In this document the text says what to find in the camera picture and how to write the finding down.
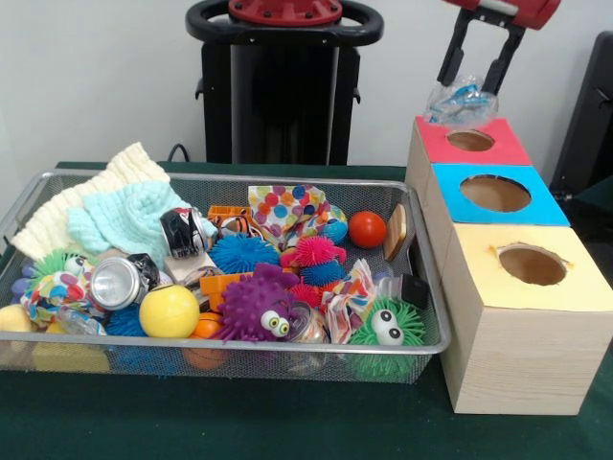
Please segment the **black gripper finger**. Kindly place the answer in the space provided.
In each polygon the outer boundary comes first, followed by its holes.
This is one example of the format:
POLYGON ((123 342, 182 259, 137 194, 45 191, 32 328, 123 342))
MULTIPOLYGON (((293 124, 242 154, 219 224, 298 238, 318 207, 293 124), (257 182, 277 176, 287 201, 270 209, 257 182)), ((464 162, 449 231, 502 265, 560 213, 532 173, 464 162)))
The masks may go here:
POLYGON ((520 26, 509 24, 507 27, 508 37, 501 49, 501 52, 490 65, 481 90, 485 93, 497 96, 505 76, 511 65, 512 58, 518 49, 526 29, 520 26))
POLYGON ((442 86, 450 86, 458 75, 464 58, 463 44, 467 29, 468 10, 460 9, 454 25, 453 35, 451 36, 441 70, 437 77, 437 81, 442 86))

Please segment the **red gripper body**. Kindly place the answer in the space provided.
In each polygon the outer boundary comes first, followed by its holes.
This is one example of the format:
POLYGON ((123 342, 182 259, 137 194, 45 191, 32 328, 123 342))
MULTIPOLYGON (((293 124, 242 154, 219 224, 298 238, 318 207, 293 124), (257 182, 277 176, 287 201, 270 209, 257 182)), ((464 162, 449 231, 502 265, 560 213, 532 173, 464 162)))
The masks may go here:
POLYGON ((470 11, 502 14, 513 25, 540 30, 556 12, 560 0, 446 0, 470 11))

